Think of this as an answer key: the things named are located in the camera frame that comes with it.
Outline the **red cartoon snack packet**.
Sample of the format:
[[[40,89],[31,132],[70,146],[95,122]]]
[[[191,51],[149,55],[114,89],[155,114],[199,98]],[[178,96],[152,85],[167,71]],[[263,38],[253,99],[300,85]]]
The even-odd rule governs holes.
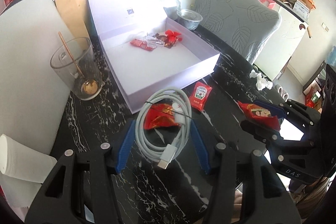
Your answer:
[[[278,117],[272,115],[268,109],[254,103],[242,103],[240,101],[238,101],[238,106],[247,118],[264,125],[265,127],[280,131]]]

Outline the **heinz ketchup packet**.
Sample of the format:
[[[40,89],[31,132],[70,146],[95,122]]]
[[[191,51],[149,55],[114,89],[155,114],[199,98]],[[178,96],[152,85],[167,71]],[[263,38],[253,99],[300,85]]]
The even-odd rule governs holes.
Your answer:
[[[191,107],[197,109],[202,112],[204,110],[206,101],[212,91],[212,87],[201,83],[198,81],[195,86],[192,94],[189,97]]]

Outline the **red gold candy packet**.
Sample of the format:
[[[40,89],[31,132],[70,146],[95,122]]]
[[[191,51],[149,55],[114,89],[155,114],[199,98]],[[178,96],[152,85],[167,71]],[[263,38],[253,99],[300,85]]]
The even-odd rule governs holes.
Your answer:
[[[143,128],[145,130],[174,126],[179,126],[179,124],[175,122],[173,107],[168,103],[157,103],[152,105],[148,110],[143,123]]]

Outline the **red bow hair clip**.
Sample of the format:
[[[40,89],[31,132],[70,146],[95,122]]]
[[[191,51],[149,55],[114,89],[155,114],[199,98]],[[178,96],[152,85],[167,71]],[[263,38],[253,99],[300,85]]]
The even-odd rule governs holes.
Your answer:
[[[175,44],[176,42],[182,41],[182,34],[176,31],[167,30],[165,31],[165,35],[167,36],[168,43]]]

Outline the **dark brown candy packet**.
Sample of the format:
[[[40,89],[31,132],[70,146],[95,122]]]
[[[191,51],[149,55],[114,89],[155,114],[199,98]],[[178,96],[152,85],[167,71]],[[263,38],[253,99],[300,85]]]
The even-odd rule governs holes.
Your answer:
[[[163,42],[163,46],[166,48],[171,48],[175,45],[175,37],[173,35],[156,34],[155,37]]]

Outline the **long red sauce packet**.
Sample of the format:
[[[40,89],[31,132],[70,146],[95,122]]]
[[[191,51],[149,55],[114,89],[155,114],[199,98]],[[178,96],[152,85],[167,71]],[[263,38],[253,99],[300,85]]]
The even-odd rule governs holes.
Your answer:
[[[146,51],[153,51],[156,49],[156,46],[150,46],[147,41],[145,40],[140,40],[140,39],[133,39],[132,41],[129,42],[131,46],[141,48]]]

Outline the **crumpled white tissue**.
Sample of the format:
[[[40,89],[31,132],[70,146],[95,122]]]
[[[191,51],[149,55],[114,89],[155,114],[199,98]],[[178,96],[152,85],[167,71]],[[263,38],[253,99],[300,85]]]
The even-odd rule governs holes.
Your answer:
[[[262,91],[264,89],[271,90],[273,88],[272,81],[268,81],[263,77],[262,73],[257,73],[254,69],[251,70],[249,77],[251,79],[256,79],[256,89]]]

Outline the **grey leaf pattern chair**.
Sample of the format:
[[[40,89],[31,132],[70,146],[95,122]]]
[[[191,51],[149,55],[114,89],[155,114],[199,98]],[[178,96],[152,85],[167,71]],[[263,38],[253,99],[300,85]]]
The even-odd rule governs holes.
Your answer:
[[[281,26],[281,15],[259,0],[195,0],[200,25],[253,64]]]

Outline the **white foam board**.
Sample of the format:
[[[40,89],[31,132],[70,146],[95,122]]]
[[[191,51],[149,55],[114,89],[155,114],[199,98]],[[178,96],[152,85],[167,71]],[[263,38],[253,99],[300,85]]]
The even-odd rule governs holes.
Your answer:
[[[50,66],[73,38],[53,0],[21,0],[1,14],[1,133],[49,154],[70,95]]]

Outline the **wooden spoon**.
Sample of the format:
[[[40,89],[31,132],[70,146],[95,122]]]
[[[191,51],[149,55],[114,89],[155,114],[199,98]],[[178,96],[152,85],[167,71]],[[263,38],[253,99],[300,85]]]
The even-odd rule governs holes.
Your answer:
[[[79,75],[84,79],[84,83],[82,84],[83,91],[86,94],[93,95],[94,93],[96,93],[98,91],[98,83],[95,80],[87,79],[84,76],[84,73],[82,72],[82,70],[78,66],[73,54],[71,53],[69,47],[67,46],[67,43],[66,43],[65,39],[63,38],[62,33],[60,31],[58,32],[58,36],[59,36],[64,48],[66,49],[67,53],[69,54],[72,62],[74,63],[76,69],[78,70]]]

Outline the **steel bowl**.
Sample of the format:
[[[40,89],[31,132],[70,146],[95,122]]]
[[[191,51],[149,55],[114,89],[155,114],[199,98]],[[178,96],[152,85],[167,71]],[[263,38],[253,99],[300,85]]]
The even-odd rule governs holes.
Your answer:
[[[188,9],[180,9],[177,11],[177,22],[188,30],[195,30],[199,23],[203,20],[201,14]]]

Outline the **glass cup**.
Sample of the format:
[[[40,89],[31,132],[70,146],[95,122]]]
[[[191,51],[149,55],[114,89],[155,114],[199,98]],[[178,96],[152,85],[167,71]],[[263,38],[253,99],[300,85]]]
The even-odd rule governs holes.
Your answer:
[[[50,66],[80,100],[95,98],[105,85],[89,38],[69,40],[52,55]]]

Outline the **lavender gift box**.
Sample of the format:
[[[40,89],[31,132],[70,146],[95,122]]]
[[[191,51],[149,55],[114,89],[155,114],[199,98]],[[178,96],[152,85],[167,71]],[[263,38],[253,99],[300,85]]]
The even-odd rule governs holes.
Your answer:
[[[88,0],[118,88],[132,113],[155,92],[213,72],[217,50],[170,19],[162,0]]]

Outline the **white plastic bag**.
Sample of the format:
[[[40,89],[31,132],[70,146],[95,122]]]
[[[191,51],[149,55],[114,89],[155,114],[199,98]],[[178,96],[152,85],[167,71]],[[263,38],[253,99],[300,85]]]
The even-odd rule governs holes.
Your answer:
[[[177,11],[181,8],[179,0],[160,0],[167,17],[177,20]]]

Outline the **brown paper envelope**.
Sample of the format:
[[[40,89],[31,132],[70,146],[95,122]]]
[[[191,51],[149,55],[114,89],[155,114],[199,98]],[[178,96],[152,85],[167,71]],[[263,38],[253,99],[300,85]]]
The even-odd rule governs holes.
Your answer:
[[[55,0],[56,8],[74,38],[89,38],[88,0]]]

